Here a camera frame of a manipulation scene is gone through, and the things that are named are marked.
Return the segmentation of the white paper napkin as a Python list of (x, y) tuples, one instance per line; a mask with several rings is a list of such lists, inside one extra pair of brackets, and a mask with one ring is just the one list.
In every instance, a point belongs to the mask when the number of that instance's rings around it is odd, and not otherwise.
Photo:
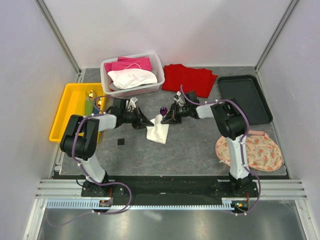
[(150, 141), (166, 144), (168, 132), (169, 132), (169, 124), (162, 124), (163, 116), (161, 114), (157, 115), (155, 118), (150, 121), (153, 123), (153, 126), (147, 126), (147, 134), (146, 138)]

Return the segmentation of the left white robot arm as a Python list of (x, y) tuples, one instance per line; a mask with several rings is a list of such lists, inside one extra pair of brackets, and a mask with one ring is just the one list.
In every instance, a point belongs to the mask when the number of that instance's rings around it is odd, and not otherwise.
[(92, 191), (99, 197), (110, 191), (108, 174), (101, 167), (95, 152), (98, 134), (123, 124), (131, 124), (135, 130), (153, 127), (154, 124), (127, 98), (114, 98), (112, 106), (99, 114), (70, 116), (60, 141), (60, 150), (73, 158), (82, 169), (88, 182), (93, 183)]

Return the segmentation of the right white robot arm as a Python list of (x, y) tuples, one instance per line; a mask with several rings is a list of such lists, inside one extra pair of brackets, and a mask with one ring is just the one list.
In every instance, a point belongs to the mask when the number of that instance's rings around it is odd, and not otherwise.
[(235, 197), (242, 196), (252, 182), (246, 156), (246, 135), (249, 123), (243, 111), (231, 98), (221, 103), (200, 104), (195, 91), (176, 97), (175, 103), (162, 117), (162, 124), (180, 124), (182, 118), (214, 118), (220, 134), (226, 139), (230, 159), (229, 191)]

